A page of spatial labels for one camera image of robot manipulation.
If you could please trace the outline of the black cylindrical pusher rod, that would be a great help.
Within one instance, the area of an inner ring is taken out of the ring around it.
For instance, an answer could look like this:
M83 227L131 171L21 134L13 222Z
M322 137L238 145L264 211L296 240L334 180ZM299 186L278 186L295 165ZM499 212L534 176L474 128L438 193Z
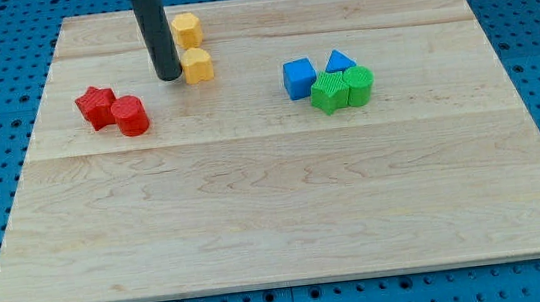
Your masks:
M174 81L182 74L162 0L130 0L139 29L145 40L156 76Z

